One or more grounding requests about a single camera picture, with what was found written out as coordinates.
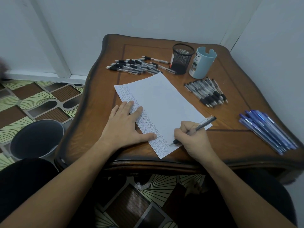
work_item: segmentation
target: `white paper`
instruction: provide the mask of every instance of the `white paper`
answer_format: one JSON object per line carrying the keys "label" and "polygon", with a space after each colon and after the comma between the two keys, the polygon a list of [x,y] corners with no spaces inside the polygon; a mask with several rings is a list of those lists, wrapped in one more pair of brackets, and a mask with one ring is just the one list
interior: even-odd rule
{"label": "white paper", "polygon": [[157,139],[149,143],[159,158],[181,146],[169,146],[174,140],[174,129],[180,127],[181,121],[201,123],[205,119],[160,72],[143,80],[114,87],[122,101],[134,101],[130,113],[139,106],[143,107],[136,123],[143,134],[157,134]]}

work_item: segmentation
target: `hand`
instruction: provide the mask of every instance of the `hand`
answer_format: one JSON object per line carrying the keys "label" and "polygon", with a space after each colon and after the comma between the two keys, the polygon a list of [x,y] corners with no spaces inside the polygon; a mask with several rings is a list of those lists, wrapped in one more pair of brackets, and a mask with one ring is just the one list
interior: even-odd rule
{"label": "hand", "polygon": [[182,121],[180,128],[174,130],[174,137],[179,140],[188,154],[202,165],[207,165],[218,156],[213,151],[205,129],[198,130],[193,135],[186,134],[190,129],[196,128],[199,123]]}
{"label": "hand", "polygon": [[141,115],[143,108],[140,106],[129,115],[133,104],[133,101],[128,103],[124,101],[120,107],[116,105],[111,111],[108,123],[99,140],[110,146],[112,151],[136,143],[151,141],[157,137],[154,133],[139,134],[135,130],[135,121]]}

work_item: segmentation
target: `gray bucket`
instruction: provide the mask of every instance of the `gray bucket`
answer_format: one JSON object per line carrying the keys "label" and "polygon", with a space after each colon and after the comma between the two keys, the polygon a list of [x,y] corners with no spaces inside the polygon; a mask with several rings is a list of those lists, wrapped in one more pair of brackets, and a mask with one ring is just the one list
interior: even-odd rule
{"label": "gray bucket", "polygon": [[33,122],[13,138],[10,150],[17,160],[47,158],[53,154],[64,134],[63,125],[51,119]]}

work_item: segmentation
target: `bundle of black pens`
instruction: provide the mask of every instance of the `bundle of black pens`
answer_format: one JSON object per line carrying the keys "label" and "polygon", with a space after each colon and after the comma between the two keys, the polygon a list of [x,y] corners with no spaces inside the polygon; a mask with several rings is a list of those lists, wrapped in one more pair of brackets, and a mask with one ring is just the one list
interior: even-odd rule
{"label": "bundle of black pens", "polygon": [[214,79],[210,80],[207,77],[205,80],[201,79],[189,82],[184,84],[184,86],[207,107],[215,107],[218,104],[222,105],[224,102],[228,103],[226,96]]}
{"label": "bundle of black pens", "polygon": [[264,142],[268,143],[278,154],[297,149],[297,144],[265,113],[258,110],[245,111],[240,114],[239,122],[252,130]]}
{"label": "bundle of black pens", "polygon": [[157,61],[160,63],[164,64],[169,64],[169,62],[164,61],[164,60],[159,60],[147,56],[142,56],[142,58],[138,59],[126,59],[126,60],[115,60],[115,63],[112,63],[110,66],[107,66],[106,68],[109,70],[115,70],[115,71],[120,71],[120,72],[127,72],[130,74],[135,74],[139,75],[141,73],[150,73],[152,75],[157,74],[159,72],[162,73],[157,68],[161,68],[163,70],[166,70],[170,73],[176,74],[174,70],[171,70],[167,67],[164,67],[162,65],[159,65],[155,62],[149,62],[146,63],[146,60],[152,60],[152,61]]}

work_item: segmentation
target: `light blue cup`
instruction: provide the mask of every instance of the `light blue cup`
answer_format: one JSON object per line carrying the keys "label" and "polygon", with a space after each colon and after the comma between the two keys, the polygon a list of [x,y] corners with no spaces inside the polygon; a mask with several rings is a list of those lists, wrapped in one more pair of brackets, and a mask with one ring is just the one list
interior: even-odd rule
{"label": "light blue cup", "polygon": [[193,64],[189,70],[190,76],[196,79],[204,78],[216,57],[217,53],[213,49],[206,53],[204,46],[197,48]]}

